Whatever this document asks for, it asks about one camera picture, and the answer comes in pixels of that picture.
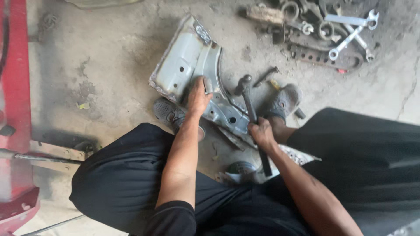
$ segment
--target hammer head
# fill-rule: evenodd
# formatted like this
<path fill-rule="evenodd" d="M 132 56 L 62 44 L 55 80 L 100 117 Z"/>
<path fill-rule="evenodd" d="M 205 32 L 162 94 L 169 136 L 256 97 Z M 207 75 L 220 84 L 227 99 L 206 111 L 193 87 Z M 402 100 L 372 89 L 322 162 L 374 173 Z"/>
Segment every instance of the hammer head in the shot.
<path fill-rule="evenodd" d="M 241 96 L 243 92 L 249 89 L 249 85 L 251 84 L 252 77 L 250 75 L 245 75 L 242 77 L 239 82 L 238 86 L 235 89 L 235 95 Z"/>

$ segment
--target person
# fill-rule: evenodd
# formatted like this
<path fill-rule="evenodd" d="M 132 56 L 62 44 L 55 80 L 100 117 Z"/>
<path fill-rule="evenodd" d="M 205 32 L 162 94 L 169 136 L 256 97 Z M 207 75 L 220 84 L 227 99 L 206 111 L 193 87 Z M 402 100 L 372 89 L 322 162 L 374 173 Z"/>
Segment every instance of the person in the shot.
<path fill-rule="evenodd" d="M 197 172 L 199 119 L 212 99 L 196 79 L 188 111 L 166 99 L 156 117 L 89 157 L 69 197 L 86 216 L 132 235 L 384 236 L 420 216 L 420 127 L 326 108 L 286 126 L 301 91 L 281 90 L 248 129 L 280 175 L 225 186 Z M 302 167 L 278 143 L 321 158 Z"/>

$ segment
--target pile of tools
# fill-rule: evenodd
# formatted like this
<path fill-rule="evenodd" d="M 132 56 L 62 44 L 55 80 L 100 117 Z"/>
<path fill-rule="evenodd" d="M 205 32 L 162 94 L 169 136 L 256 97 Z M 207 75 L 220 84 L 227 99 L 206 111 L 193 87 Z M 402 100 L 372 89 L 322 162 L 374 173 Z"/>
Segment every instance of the pile of tools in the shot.
<path fill-rule="evenodd" d="M 247 17 L 264 23 L 274 44 L 289 43 L 288 49 L 298 60 L 354 71 L 375 58 L 359 35 L 365 27 L 374 30 L 378 26 L 375 10 L 367 18 L 356 18 L 343 16 L 340 2 L 327 5 L 324 0 L 280 0 L 275 8 L 248 6 Z M 364 55 L 345 50 L 353 39 Z"/>

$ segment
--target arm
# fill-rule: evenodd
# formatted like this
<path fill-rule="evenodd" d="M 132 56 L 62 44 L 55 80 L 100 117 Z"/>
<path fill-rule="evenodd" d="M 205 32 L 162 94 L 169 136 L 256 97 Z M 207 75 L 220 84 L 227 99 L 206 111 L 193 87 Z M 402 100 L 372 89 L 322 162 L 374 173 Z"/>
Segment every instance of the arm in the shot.
<path fill-rule="evenodd" d="M 185 201 L 195 206 L 195 175 L 198 161 L 198 122 L 213 97 L 204 94 L 204 77 L 196 83 L 188 97 L 188 112 L 169 152 L 162 173 L 156 207 L 166 202 Z"/>
<path fill-rule="evenodd" d="M 248 129 L 277 166 L 296 206 L 312 230 L 320 236 L 362 236 L 356 222 L 334 194 L 280 150 L 268 120 L 259 118 L 259 124 L 249 124 Z"/>

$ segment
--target hand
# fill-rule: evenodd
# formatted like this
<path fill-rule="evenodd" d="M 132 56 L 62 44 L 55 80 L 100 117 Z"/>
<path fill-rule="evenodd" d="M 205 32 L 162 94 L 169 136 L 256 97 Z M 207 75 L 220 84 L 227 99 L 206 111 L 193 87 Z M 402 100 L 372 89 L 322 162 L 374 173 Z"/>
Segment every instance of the hand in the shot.
<path fill-rule="evenodd" d="M 204 93 L 204 76 L 199 76 L 195 80 L 194 87 L 188 96 L 188 113 L 201 116 L 207 108 L 207 104 L 213 97 L 213 93 Z"/>
<path fill-rule="evenodd" d="M 277 145 L 274 140 L 270 122 L 262 117 L 258 117 L 258 125 L 250 122 L 248 124 L 248 131 L 251 133 L 257 145 L 266 152 L 273 146 L 273 144 Z"/>

